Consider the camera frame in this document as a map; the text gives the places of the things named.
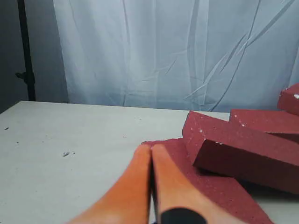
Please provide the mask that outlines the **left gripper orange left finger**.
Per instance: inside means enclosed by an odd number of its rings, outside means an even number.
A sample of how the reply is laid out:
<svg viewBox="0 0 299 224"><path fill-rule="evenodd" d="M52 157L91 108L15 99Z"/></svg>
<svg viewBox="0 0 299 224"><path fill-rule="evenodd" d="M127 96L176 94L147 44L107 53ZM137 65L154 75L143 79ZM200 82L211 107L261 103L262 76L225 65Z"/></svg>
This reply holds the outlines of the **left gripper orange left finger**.
<svg viewBox="0 0 299 224"><path fill-rule="evenodd" d="M151 147L141 144L117 182L70 224L147 224L150 215Z"/></svg>

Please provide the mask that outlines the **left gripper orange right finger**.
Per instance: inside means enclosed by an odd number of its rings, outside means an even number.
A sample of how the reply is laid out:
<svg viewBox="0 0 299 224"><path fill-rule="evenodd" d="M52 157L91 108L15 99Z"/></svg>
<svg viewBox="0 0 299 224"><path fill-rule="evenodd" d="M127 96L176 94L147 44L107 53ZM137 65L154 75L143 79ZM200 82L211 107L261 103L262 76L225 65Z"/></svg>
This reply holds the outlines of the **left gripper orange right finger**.
<svg viewBox="0 0 299 224"><path fill-rule="evenodd" d="M159 224L221 224L226 213L182 174L162 144L152 148Z"/></svg>

